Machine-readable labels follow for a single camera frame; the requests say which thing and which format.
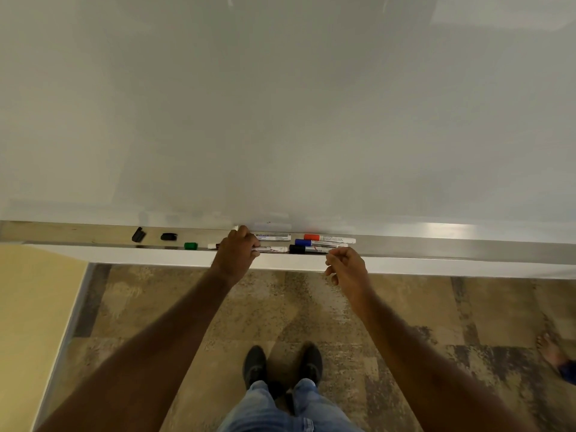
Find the person's left hand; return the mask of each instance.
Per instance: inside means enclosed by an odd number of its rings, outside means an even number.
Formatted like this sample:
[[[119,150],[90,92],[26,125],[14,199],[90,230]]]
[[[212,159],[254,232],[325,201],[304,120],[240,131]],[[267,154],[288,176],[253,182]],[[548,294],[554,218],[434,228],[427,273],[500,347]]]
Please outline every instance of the person's left hand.
[[[259,246],[260,241],[246,226],[240,226],[238,231],[231,230],[228,238],[224,238],[218,246],[209,271],[223,278],[232,288],[244,277],[252,261],[260,256],[260,252],[252,251],[252,247]]]

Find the black shoe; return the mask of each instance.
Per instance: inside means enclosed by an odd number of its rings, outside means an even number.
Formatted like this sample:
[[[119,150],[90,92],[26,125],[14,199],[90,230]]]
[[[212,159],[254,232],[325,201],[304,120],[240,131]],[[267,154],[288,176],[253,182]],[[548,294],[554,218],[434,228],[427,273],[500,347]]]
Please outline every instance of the black shoe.
[[[311,344],[304,351],[302,362],[300,363],[299,378],[310,379],[317,386],[322,378],[322,355],[314,344]]]
[[[268,383],[266,374],[266,354],[260,346],[253,346],[246,355],[244,367],[242,368],[242,377],[246,384],[246,389],[250,388],[256,381]]]

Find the bare foot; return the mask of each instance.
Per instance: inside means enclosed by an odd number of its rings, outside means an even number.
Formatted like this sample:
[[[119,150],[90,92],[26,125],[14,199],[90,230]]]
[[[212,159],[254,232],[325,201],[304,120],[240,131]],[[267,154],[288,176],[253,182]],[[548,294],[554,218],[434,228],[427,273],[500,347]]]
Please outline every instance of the bare foot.
[[[536,337],[536,347],[542,357],[555,369],[564,365],[570,360],[566,353],[562,351],[557,343],[552,341],[549,334],[542,334]]]

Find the forearm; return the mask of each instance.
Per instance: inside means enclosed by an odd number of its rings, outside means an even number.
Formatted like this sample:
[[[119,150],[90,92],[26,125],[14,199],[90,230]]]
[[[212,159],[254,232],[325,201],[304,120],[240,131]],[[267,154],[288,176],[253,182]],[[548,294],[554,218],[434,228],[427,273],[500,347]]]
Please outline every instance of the forearm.
[[[421,341],[367,290],[357,313],[425,431],[528,431],[483,385]]]
[[[229,289],[209,270],[171,310],[108,358],[39,431],[156,432]]]

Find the hand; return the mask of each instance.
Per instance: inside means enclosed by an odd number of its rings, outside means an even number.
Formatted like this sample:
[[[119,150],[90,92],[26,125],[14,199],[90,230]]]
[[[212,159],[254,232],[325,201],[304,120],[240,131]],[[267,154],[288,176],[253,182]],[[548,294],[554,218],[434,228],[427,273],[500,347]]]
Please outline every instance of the hand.
[[[224,278],[229,288],[237,284],[244,277],[252,261],[260,256],[260,252],[252,251],[252,247],[259,247],[260,241],[246,226],[240,226],[238,231],[231,230],[228,238],[224,238],[218,246],[209,271]]]
[[[334,274],[332,283],[340,285],[352,310],[358,314],[366,293],[373,292],[364,259],[351,247],[338,247],[326,255],[326,265],[324,274]]]

